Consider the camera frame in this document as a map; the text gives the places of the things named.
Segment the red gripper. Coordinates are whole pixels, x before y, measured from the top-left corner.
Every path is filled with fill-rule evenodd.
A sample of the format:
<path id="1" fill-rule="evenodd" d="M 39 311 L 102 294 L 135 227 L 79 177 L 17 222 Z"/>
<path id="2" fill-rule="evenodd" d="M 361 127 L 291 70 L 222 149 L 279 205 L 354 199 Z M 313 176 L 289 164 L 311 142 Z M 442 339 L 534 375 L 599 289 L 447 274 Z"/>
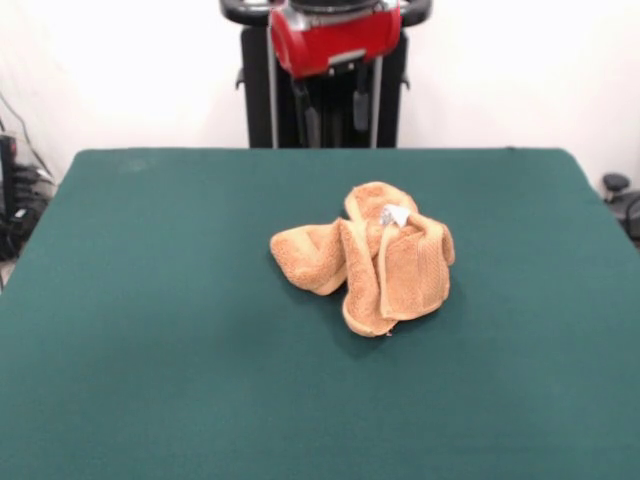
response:
<path id="1" fill-rule="evenodd" d="M 374 4 L 349 13 L 307 14 L 291 4 L 269 13 L 269 31 L 280 66 L 293 78 L 323 75 L 337 65 L 371 61 L 389 53 L 399 41 L 402 25 L 397 4 Z M 371 70 L 358 64 L 353 92 L 356 131 L 371 121 Z M 298 134 L 302 146 L 320 145 L 319 116 L 304 81 L 293 80 Z"/>

